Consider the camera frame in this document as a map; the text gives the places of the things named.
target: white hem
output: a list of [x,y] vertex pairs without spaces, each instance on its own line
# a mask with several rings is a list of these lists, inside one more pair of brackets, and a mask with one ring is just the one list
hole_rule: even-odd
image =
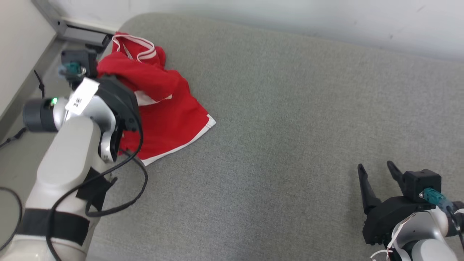
[[203,129],[200,130],[200,132],[195,136],[193,137],[193,139],[191,141],[189,141],[188,143],[180,146],[180,147],[177,147],[173,150],[170,150],[168,152],[165,152],[163,154],[159,154],[157,156],[154,156],[154,157],[151,157],[151,158],[147,158],[147,159],[143,159],[141,160],[142,163],[145,165],[145,166],[148,166],[149,164],[155,162],[156,160],[168,155],[168,154],[171,154],[171,153],[174,153],[176,151],[179,151],[180,149],[183,149],[185,147],[187,147],[188,145],[190,145],[191,143],[193,143],[194,141],[196,141],[197,139],[199,139],[203,134],[205,134],[210,128],[212,128],[215,124],[216,124],[216,121],[211,117],[211,115],[207,115],[209,120],[208,120],[208,123],[206,123],[206,125],[203,127]]

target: black velcro band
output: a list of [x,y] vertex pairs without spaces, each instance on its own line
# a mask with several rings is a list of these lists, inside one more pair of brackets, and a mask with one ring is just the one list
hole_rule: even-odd
[[[19,235],[45,236],[49,209],[26,209],[18,228]],[[53,218],[52,237],[75,242],[82,246],[89,231],[90,222],[79,215],[57,212]]]

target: white label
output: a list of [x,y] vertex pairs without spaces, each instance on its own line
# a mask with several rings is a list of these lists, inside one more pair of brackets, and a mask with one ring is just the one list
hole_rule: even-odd
[[98,91],[99,82],[89,78],[84,78],[82,83],[77,87],[76,91],[69,98],[65,109],[72,113],[80,115],[89,105],[92,97]]

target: metal frame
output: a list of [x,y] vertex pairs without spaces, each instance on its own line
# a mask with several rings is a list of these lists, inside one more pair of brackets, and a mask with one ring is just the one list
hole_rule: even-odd
[[48,0],[31,0],[48,23],[55,29],[60,39],[81,42],[93,46],[105,47],[109,42],[109,37],[105,33],[98,33],[82,28],[69,27],[61,19],[61,15],[49,3]]

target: black cylindrical cap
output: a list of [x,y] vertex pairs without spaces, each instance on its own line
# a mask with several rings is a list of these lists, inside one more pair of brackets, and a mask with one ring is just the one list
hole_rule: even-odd
[[57,132],[53,120],[51,99],[32,99],[26,102],[23,111],[23,122],[31,132]]

